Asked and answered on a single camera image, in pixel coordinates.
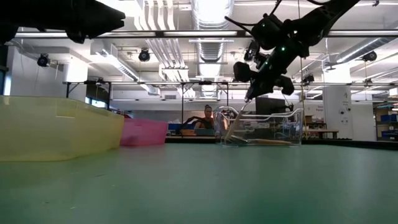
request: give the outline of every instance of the ventilation duct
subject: ventilation duct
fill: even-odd
[[[398,21],[395,21],[391,26],[386,29],[398,29]],[[337,63],[347,63],[354,59],[359,58],[379,47],[388,44],[389,42],[395,40],[396,37],[379,37],[379,38],[367,38],[364,41],[356,44],[352,48],[338,54],[336,56]]]
[[[193,25],[195,30],[223,30],[228,28],[224,16],[232,14],[234,0],[192,0]],[[225,43],[197,43],[199,74],[206,78],[216,78],[220,74]],[[203,91],[205,96],[214,93]]]

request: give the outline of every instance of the person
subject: person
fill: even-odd
[[[205,117],[203,118],[204,121],[206,121],[207,123],[211,124],[211,128],[214,129],[214,121],[213,118],[211,117],[213,113],[213,109],[211,108],[211,106],[206,105],[205,106]],[[203,124],[202,122],[197,122],[195,125],[195,129],[198,128],[206,128],[206,125]]]

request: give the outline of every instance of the ceiling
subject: ceiling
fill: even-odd
[[[385,1],[382,0],[383,4],[377,7],[370,5],[374,0],[365,1],[362,0],[358,6],[352,8],[347,12],[332,29],[386,29],[390,24],[398,20],[396,12],[398,11],[398,4],[396,1]],[[253,23],[257,22],[262,18],[262,15],[266,12],[271,12],[274,7],[275,0],[270,1],[247,1],[247,0],[235,0],[232,19],[239,22]],[[300,0],[300,8],[298,8],[297,1],[283,0],[284,4],[281,4],[278,10],[275,12],[276,16],[280,20],[285,19],[298,19],[310,12],[314,5],[310,4],[305,0]],[[192,30],[192,11],[190,10],[189,0],[174,0],[176,5],[174,11],[174,21],[178,30]],[[238,30],[239,28],[233,24],[230,24],[229,29]],[[136,30],[134,27],[134,18],[128,17],[125,20],[125,26],[120,30]],[[245,48],[250,43],[250,39],[240,38],[232,39],[233,42],[226,44],[226,49],[223,55],[223,61],[226,65],[222,65],[220,75],[226,77],[225,79],[231,79],[233,77],[233,64],[237,60],[243,59],[243,53]],[[310,48],[310,56],[305,59],[296,58],[293,63],[287,69],[287,76],[297,78],[300,80],[300,69],[305,67],[309,63],[312,63],[314,59],[321,55],[340,53],[354,44],[359,43],[364,38],[328,38],[323,39],[319,44]],[[83,57],[91,61],[89,75],[103,77],[106,80],[112,81],[130,81],[126,80],[119,70],[113,66],[103,63],[98,60],[97,55],[92,55],[91,44],[98,40],[87,40],[84,44],[75,44],[70,40],[29,40],[25,39],[22,43],[25,48],[35,47],[68,47],[78,52]],[[124,60],[128,65],[137,71],[140,76],[146,81],[161,81],[158,70],[159,61],[152,56],[149,62],[140,62],[138,54],[141,48],[148,47],[145,40],[143,39],[106,39],[107,44],[113,44],[119,50],[119,58]],[[198,75],[197,65],[197,54],[195,44],[189,43],[188,39],[179,39],[180,48],[185,63],[189,67],[188,75],[190,78],[195,78]],[[386,44],[376,50],[378,58],[375,62],[368,63],[365,68],[363,62],[353,62],[351,64],[351,78],[353,81],[362,80],[364,77],[368,77],[380,72],[398,67],[398,57],[394,54],[398,52],[398,41],[394,40],[389,44]],[[310,71],[314,74],[317,81],[322,80],[322,69],[315,68]],[[378,82],[394,82],[398,80],[398,75],[386,76]],[[127,88],[128,90],[141,90],[139,86]]]

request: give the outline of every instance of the table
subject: table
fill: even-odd
[[[122,148],[0,163],[0,223],[396,223],[397,151]]]
[[[318,133],[320,139],[323,139],[323,134],[332,133],[333,134],[333,139],[337,139],[338,130],[334,130],[334,129],[307,129],[307,132],[308,133]]]

